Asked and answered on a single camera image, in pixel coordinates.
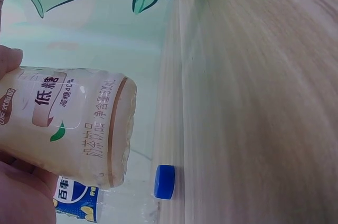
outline bottle cap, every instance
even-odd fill
[[[154,195],[158,199],[171,199],[175,187],[175,167],[159,165],[155,177]]]

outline milk tea bottle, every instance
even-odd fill
[[[0,80],[0,151],[86,186],[120,185],[136,92],[121,73],[20,67]]]

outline hand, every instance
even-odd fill
[[[0,0],[0,17],[2,3]],[[21,50],[0,45],[0,80],[17,68],[21,60]],[[57,178],[0,152],[0,224],[56,223],[53,195]]]

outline plastic bottle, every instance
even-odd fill
[[[58,222],[157,223],[159,205],[148,185],[147,181],[126,180],[122,186],[101,190],[60,177],[53,200]]]
[[[87,186],[118,186],[136,91],[121,73],[20,67],[0,81],[0,151]]]

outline light wooden board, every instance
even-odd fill
[[[160,223],[337,223],[338,0],[176,0],[170,28]]]

